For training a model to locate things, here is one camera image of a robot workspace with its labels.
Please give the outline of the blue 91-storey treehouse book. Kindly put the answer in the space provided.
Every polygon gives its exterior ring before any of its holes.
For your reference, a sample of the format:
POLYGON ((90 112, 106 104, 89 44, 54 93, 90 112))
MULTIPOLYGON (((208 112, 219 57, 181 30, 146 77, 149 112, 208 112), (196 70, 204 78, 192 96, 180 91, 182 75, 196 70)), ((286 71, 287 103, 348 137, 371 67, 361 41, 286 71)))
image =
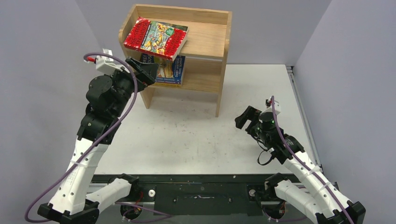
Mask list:
POLYGON ((156 82, 179 83, 183 82, 185 56, 177 56, 174 61, 165 60, 156 56, 141 54, 140 61, 143 63, 157 63, 156 82))

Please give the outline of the red treehouse book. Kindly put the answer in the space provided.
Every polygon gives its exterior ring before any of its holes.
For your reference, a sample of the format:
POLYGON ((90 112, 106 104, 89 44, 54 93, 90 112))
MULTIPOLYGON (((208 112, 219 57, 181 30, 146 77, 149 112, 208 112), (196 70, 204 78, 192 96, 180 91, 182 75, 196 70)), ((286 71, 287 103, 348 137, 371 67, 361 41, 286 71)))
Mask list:
POLYGON ((183 25, 138 17, 123 45, 127 49, 174 61, 178 56, 175 29, 181 27, 183 25))

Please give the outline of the animal farm book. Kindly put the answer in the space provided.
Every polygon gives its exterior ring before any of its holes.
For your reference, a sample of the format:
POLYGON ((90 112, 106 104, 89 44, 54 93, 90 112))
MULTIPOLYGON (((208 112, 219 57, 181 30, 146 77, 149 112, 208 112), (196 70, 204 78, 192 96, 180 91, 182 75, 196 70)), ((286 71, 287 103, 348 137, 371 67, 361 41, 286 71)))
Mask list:
POLYGON ((183 26, 181 28, 175 29, 175 35, 176 35, 175 39, 176 39, 177 44, 178 44, 178 48, 177 48, 177 51, 176 51, 177 55, 179 55, 182 47, 185 45, 185 43, 188 40, 188 31, 189 31, 189 29, 186 26, 183 26))

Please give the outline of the yellow 130-storey treehouse book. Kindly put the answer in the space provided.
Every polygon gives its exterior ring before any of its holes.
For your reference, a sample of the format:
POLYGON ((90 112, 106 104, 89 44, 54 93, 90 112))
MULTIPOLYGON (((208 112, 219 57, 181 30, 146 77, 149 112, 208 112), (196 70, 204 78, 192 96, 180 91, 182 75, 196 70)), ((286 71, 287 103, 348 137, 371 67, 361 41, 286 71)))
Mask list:
POLYGON ((182 85, 179 83, 162 83, 162 82, 156 82, 152 86, 167 87, 167 88, 181 88, 182 87, 182 85))

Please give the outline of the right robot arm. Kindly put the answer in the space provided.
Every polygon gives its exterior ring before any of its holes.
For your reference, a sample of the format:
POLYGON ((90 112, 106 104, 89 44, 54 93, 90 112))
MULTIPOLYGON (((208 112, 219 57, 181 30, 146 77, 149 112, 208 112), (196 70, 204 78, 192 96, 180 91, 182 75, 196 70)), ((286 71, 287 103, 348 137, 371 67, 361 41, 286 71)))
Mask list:
POLYGON ((321 172, 300 142, 277 122, 279 104, 260 111, 251 106, 235 118, 235 126, 245 129, 271 160, 278 160, 302 184, 299 188, 285 175, 277 173, 264 182, 264 194, 269 200, 280 199, 294 206, 314 224, 361 224, 366 209, 360 202, 352 202, 342 194, 321 172))

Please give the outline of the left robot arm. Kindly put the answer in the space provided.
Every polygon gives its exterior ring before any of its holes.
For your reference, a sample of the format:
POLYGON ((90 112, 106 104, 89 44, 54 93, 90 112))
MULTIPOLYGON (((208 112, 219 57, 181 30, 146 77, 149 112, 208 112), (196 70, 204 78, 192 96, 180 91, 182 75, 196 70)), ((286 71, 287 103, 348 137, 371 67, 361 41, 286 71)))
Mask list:
POLYGON ((101 212, 119 199, 133 201, 139 196, 138 180, 127 174, 117 176, 107 186, 89 193, 94 172, 112 143, 121 121, 132 109, 136 94, 154 84, 159 68, 127 58, 115 65, 97 64, 101 75, 90 81, 88 105, 77 132, 75 149, 68 169, 49 202, 38 215, 60 224, 93 224, 101 212))

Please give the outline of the wooden shelf unit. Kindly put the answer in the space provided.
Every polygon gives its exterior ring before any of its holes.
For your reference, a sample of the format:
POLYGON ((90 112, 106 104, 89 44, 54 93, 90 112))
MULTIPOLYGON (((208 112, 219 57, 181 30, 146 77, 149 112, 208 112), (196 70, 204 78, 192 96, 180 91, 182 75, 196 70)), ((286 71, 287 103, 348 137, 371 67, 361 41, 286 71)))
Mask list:
POLYGON ((230 42, 232 12, 190 7, 135 4, 118 33, 125 57, 140 58, 141 53, 127 49, 123 42, 138 17, 188 26, 188 39, 180 54, 186 57, 180 88, 217 94, 215 116, 219 116, 230 42))

